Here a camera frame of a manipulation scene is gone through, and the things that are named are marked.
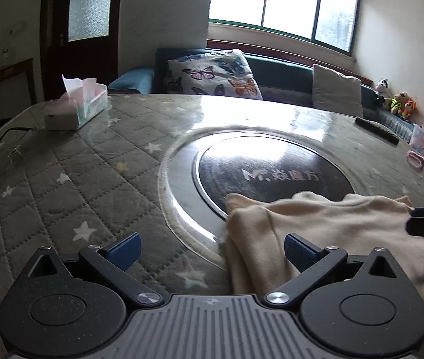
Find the stuffed plush toys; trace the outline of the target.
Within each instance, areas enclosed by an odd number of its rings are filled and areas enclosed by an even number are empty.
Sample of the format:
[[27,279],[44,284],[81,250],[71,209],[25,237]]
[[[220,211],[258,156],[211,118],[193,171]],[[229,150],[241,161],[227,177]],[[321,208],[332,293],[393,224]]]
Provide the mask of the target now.
[[375,91],[383,108],[404,121],[411,120],[411,116],[417,109],[417,104],[407,92],[397,92],[391,96],[389,81],[387,79],[379,80],[376,84]]

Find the pink hair clip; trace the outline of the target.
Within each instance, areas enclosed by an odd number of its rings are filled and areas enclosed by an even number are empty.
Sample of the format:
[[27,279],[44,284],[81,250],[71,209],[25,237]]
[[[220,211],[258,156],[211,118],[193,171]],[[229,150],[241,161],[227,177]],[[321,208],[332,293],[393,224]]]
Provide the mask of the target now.
[[408,165],[416,172],[420,173],[424,169],[424,157],[412,150],[407,152],[406,160]]

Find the round black induction cooktop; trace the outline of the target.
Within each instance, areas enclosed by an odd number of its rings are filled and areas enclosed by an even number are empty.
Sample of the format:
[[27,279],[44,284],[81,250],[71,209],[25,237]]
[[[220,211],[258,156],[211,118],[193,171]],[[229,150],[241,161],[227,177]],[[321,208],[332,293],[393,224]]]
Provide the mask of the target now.
[[323,143],[265,128],[190,130],[166,153],[158,178],[162,213],[174,235],[221,267],[227,236],[226,196],[262,202],[312,191],[339,201],[370,188]]

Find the pink tissue box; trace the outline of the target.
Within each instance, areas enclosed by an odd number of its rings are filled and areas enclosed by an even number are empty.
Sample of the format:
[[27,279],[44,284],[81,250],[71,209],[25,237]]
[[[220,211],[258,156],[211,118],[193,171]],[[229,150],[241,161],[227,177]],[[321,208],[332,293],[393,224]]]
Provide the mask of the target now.
[[79,130],[107,108],[108,89],[95,78],[62,78],[66,91],[45,106],[45,128],[56,131]]

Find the window with green frame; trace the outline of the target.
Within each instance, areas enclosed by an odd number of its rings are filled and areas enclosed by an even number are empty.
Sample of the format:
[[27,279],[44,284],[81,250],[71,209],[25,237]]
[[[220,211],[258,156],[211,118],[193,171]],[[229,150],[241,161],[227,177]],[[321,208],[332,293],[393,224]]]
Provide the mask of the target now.
[[209,21],[292,36],[350,54],[360,0],[211,0]]

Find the dark blue sofa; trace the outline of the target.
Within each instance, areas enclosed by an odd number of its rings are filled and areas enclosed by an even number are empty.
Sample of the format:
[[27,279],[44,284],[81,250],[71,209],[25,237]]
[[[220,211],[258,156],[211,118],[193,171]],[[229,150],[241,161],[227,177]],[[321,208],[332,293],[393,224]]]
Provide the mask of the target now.
[[[193,54],[205,54],[208,49],[159,48],[156,51],[153,94],[166,93],[163,79],[165,64],[171,59]],[[303,107],[312,106],[312,67],[274,57],[245,54],[261,94],[266,101]],[[362,106],[366,119],[377,121],[401,139],[409,142],[414,126],[381,107],[378,96],[367,84],[361,86]]]

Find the white grey cushion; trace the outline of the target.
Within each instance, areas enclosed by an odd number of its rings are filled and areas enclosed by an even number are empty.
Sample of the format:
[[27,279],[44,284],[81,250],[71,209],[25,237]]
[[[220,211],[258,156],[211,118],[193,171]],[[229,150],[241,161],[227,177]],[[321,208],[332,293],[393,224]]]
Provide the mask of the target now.
[[364,115],[361,81],[327,67],[312,66],[312,104],[316,109],[353,117]]

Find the quilted grey star tablecloth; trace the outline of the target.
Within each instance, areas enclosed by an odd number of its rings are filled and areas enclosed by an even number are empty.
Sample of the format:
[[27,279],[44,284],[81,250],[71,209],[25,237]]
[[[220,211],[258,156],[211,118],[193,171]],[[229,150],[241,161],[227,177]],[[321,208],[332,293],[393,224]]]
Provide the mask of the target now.
[[[174,200],[184,220],[164,213],[159,173],[196,135],[238,128],[307,144],[339,166],[356,193],[407,196],[424,207],[424,169],[408,145],[389,144],[352,117],[235,97],[114,95],[77,131],[48,131],[45,105],[0,129],[0,303],[42,245],[65,255],[139,232],[144,250],[132,275],[160,292],[229,293],[217,216]],[[0,339],[0,358],[6,351]]]

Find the light blue cushion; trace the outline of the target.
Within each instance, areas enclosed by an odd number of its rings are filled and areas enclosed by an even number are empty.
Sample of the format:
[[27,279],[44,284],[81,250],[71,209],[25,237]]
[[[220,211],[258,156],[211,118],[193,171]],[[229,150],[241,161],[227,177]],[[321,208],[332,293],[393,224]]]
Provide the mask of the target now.
[[108,92],[115,94],[150,94],[154,85],[154,69],[151,67],[134,68],[108,85]]

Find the black remote control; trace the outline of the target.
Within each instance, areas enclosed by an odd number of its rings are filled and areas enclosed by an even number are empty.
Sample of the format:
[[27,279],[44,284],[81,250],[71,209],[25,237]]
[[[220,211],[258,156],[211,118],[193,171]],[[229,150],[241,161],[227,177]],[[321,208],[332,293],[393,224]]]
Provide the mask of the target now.
[[380,126],[371,121],[360,117],[355,117],[355,124],[380,137],[381,139],[384,139],[390,144],[397,145],[399,143],[400,138],[397,135],[395,135],[393,132],[381,128]]

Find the butterfly print pillow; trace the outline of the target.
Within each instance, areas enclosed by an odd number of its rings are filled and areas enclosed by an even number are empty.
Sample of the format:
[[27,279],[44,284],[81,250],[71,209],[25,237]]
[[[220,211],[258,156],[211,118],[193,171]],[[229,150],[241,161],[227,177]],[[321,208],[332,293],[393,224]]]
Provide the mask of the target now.
[[262,98],[247,59],[238,49],[171,59],[165,64],[163,83],[171,94]]

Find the beige cream garment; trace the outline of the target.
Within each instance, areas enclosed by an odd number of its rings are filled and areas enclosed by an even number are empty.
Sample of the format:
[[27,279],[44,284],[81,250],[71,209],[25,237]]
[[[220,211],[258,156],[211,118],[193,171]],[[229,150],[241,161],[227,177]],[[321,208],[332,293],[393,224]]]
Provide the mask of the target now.
[[227,263],[236,294],[263,297],[299,272],[284,254],[284,238],[296,233],[324,248],[337,246],[350,255],[387,248],[424,299],[424,238],[410,236],[405,225],[413,210],[403,196],[347,194],[338,202],[300,192],[264,203],[228,194]]

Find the dark wooden door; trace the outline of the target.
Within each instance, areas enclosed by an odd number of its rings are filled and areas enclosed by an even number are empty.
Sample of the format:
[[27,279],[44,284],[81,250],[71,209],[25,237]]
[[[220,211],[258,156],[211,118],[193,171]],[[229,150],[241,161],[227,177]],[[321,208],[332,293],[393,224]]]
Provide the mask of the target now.
[[44,98],[65,92],[63,78],[118,76],[120,0],[42,0],[40,51]]

